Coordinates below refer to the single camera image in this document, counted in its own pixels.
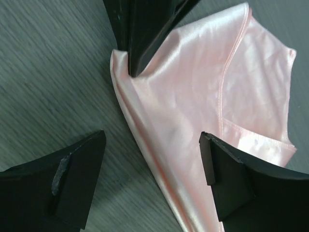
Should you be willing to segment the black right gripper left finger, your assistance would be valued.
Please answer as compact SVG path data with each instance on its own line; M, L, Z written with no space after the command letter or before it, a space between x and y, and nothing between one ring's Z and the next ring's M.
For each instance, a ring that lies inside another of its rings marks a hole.
M104 131L0 173L3 232L78 232L86 227L106 146Z

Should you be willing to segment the pink satin napkin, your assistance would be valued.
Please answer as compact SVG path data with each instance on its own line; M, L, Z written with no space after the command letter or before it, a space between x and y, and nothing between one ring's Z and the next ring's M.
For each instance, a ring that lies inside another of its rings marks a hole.
M114 50L111 78L129 128L185 232L221 232L199 148L202 132L278 166L288 138L296 51L242 3L174 29L147 68L128 74Z

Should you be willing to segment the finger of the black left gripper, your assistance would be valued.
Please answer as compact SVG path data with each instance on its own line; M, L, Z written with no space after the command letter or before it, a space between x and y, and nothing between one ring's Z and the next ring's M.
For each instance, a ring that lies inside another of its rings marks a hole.
M197 3L197 0L131 1L128 38L130 76L141 74L170 31Z
M128 51L130 0L103 0L117 42L117 48Z

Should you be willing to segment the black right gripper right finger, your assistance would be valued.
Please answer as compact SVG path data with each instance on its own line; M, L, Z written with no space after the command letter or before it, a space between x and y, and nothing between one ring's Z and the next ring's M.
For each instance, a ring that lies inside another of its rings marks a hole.
M306 232L309 176L203 132L200 152L217 216L227 232Z

